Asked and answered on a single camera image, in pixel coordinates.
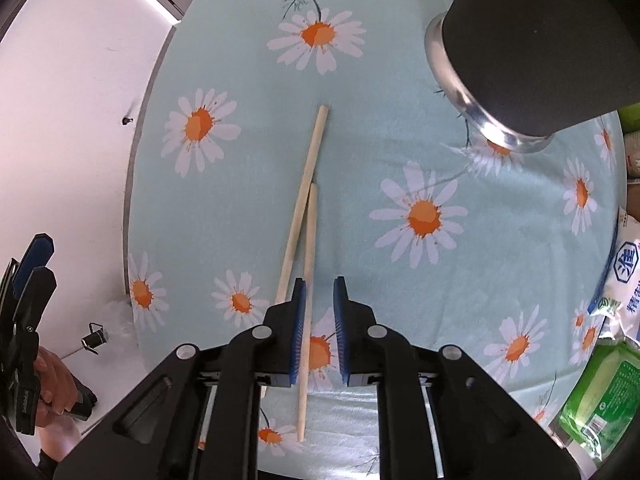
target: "green plastic bag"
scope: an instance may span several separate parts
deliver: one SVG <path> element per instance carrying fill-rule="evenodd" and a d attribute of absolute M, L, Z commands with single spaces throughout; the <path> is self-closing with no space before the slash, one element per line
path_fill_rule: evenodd
<path fill-rule="evenodd" d="M 625 433 L 639 404 L 640 359 L 625 344 L 597 346 L 558 422 L 601 462 Z"/>

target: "blue logo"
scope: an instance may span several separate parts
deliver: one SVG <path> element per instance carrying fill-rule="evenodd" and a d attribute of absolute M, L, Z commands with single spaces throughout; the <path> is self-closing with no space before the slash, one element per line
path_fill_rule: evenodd
<path fill-rule="evenodd" d="M 613 270 L 621 283 L 628 283 L 638 264 L 638 248 L 634 243 L 625 242 L 616 254 Z"/>

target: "floral tablecloth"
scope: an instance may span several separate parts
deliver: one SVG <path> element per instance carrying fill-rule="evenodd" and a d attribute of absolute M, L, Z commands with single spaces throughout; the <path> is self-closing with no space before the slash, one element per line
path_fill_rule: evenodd
<path fill-rule="evenodd" d="M 332 284 L 413 343 L 455 343 L 546 425 L 593 349 L 587 305 L 625 192 L 615 114 L 511 153 L 443 97 L 424 32 L 450 0 L 195 0 L 134 166 L 129 280 L 151 368 L 228 342 L 274 301 L 320 104 L 306 441 L 297 391 L 262 402 L 261 469 L 377 472 L 376 396 L 340 384 Z M 293 276 L 302 275 L 300 255 Z"/>

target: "white daisy print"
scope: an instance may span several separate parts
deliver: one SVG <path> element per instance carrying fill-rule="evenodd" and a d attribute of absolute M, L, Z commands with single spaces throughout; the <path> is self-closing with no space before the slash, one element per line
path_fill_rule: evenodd
<path fill-rule="evenodd" d="M 547 396 L 543 396 L 533 407 L 531 418 L 546 429 L 551 420 L 556 416 L 556 413 L 558 413 L 559 407 L 557 399 L 551 400 Z"/>
<path fill-rule="evenodd" d="M 479 176 L 483 171 L 484 176 L 488 176 L 492 170 L 495 176 L 498 176 L 502 168 L 522 171 L 524 163 L 524 157 L 521 153 L 503 148 L 478 133 L 474 133 L 471 146 L 461 150 L 456 149 L 456 151 L 464 153 L 471 159 L 469 171 L 474 176 Z"/>
<path fill-rule="evenodd" d="M 611 171 L 616 166 L 616 151 L 613 147 L 611 134 L 607 130 L 602 117 L 596 119 L 596 124 L 598 125 L 599 131 L 593 136 L 593 139 L 596 141 L 596 144 L 602 148 L 600 150 L 600 158 Z"/>
<path fill-rule="evenodd" d="M 356 45 L 364 44 L 360 37 L 366 32 L 360 27 L 362 22 L 348 22 L 353 14 L 350 10 L 339 12 L 329 19 L 329 9 L 320 9 L 313 0 L 316 10 L 309 10 L 306 18 L 299 14 L 291 17 L 292 23 L 281 23 L 278 28 L 287 35 L 267 43 L 270 50 L 286 48 L 277 62 L 290 65 L 297 61 L 296 68 L 304 70 L 316 53 L 316 68 L 321 74 L 333 72 L 336 61 L 332 51 L 339 51 L 353 57 L 361 57 L 362 51 Z"/>
<path fill-rule="evenodd" d="M 162 273 L 149 273 L 149 256 L 142 254 L 140 270 L 136 266 L 133 256 L 129 254 L 129 293 L 133 307 L 133 322 L 144 330 L 148 324 L 151 332 L 156 331 L 156 322 L 164 325 L 160 312 L 169 310 L 169 305 L 160 298 L 166 296 L 166 290 L 154 287 L 162 279 Z"/>
<path fill-rule="evenodd" d="M 214 292 L 212 296 L 219 300 L 216 308 L 225 310 L 225 320 L 233 319 L 236 328 L 242 323 L 251 328 L 262 322 L 269 301 L 255 297 L 260 287 L 251 287 L 252 277 L 248 272 L 240 273 L 239 282 L 231 270 L 226 272 L 226 283 L 217 278 L 214 281 L 222 292 Z"/>
<path fill-rule="evenodd" d="M 372 220 L 402 220 L 402 224 L 382 235 L 375 243 L 376 248 L 396 244 L 391 252 L 391 261 L 396 262 L 409 246 L 409 266 L 415 269 L 426 247 L 431 264 L 438 263 L 438 247 L 455 249 L 456 241 L 452 234 L 462 234 L 464 229 L 450 220 L 455 216 L 466 216 L 467 211 L 460 206 L 444 206 L 453 197 L 458 188 L 456 179 L 447 182 L 438 194 L 435 194 L 436 174 L 431 171 L 429 183 L 424 184 L 424 174 L 419 164 L 408 162 L 404 177 L 408 191 L 393 180 L 386 178 L 380 183 L 380 189 L 393 200 L 399 208 L 377 209 L 372 211 Z"/>
<path fill-rule="evenodd" d="M 540 306 L 536 305 L 526 326 L 523 312 L 517 327 L 512 317 L 503 320 L 499 330 L 504 343 L 491 343 L 484 348 L 484 355 L 497 356 L 485 369 L 498 384 L 502 384 L 507 375 L 513 379 L 520 364 L 529 366 L 529 356 L 540 348 L 539 341 L 545 335 L 540 329 L 546 325 L 546 319 L 536 323 L 539 312 Z"/>
<path fill-rule="evenodd" d="M 284 456 L 286 451 L 302 453 L 303 446 L 298 442 L 295 426 L 282 426 L 277 429 L 276 421 L 272 418 L 271 423 L 267 420 L 267 425 L 258 430 L 258 451 L 269 448 L 273 456 Z"/>
<path fill-rule="evenodd" d="M 311 329 L 309 343 L 309 385 L 315 390 L 332 390 L 328 371 L 338 369 L 338 345 L 332 308 Z"/>
<path fill-rule="evenodd" d="M 584 326 L 584 321 L 586 317 L 589 315 L 587 309 L 589 307 L 589 303 L 582 300 L 580 302 L 580 306 L 574 310 L 574 318 L 571 323 L 571 330 L 575 336 L 577 336 L 580 332 L 582 332 L 582 327 Z"/>
<path fill-rule="evenodd" d="M 185 176 L 191 164 L 191 153 L 195 154 L 199 172 L 205 168 L 205 157 L 213 163 L 225 156 L 222 148 L 213 137 L 221 140 L 236 140 L 240 135 L 240 126 L 220 122 L 236 109 L 235 101 L 226 100 L 226 92 L 216 95 L 211 89 L 204 95 L 202 89 L 196 90 L 193 106 L 186 97 L 178 99 L 180 112 L 171 112 L 169 121 L 164 125 L 169 130 L 164 136 L 165 157 L 181 148 L 175 161 L 175 171 Z"/>
<path fill-rule="evenodd" d="M 578 338 L 574 340 L 573 349 L 574 355 L 569 359 L 569 364 L 577 365 L 585 363 L 589 360 L 591 352 L 596 345 L 596 339 L 598 338 L 598 332 L 600 331 L 601 321 L 598 320 L 599 316 L 591 319 L 583 325 L 583 329 L 578 334 Z"/>
<path fill-rule="evenodd" d="M 566 160 L 567 167 L 564 168 L 564 187 L 566 191 L 562 197 L 566 200 L 564 214 L 569 215 L 574 210 L 574 221 L 571 224 L 571 231 L 577 235 L 578 231 L 584 232 L 591 226 L 591 213 L 596 211 L 598 204 L 591 194 L 593 193 L 593 182 L 589 171 L 584 168 L 584 164 L 577 158 L 575 163 Z"/>

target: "chopstick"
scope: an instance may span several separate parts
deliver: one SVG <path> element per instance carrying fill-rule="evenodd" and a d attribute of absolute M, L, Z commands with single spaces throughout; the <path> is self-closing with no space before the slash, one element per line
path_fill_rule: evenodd
<path fill-rule="evenodd" d="M 316 257 L 316 226 L 318 225 L 318 186 L 311 183 L 306 206 L 305 265 L 303 277 L 306 283 L 305 320 L 300 350 L 300 371 L 298 373 L 298 442 L 305 439 L 306 395 L 309 380 L 309 347 L 311 344 L 311 312 L 314 296 L 314 263 Z"/>
<path fill-rule="evenodd" d="M 316 126 L 314 127 L 313 134 L 311 135 L 309 151 L 306 154 L 305 169 L 302 172 L 302 179 L 300 180 L 298 198 L 296 199 L 296 206 L 293 209 L 293 218 L 291 220 L 289 238 L 287 239 L 287 245 L 284 251 L 282 271 L 280 272 L 280 281 L 278 282 L 275 304 L 284 303 L 287 297 L 293 259 L 296 256 L 296 246 L 298 245 L 298 238 L 300 238 L 300 228 L 302 227 L 302 219 L 305 215 L 306 201 L 309 196 L 311 179 L 313 178 L 314 171 L 316 169 L 316 162 L 318 161 L 318 153 L 320 151 L 320 142 L 322 141 L 322 134 L 324 134 L 324 126 L 326 124 L 326 117 L 328 113 L 329 107 L 327 105 L 321 105 L 318 109 Z"/>

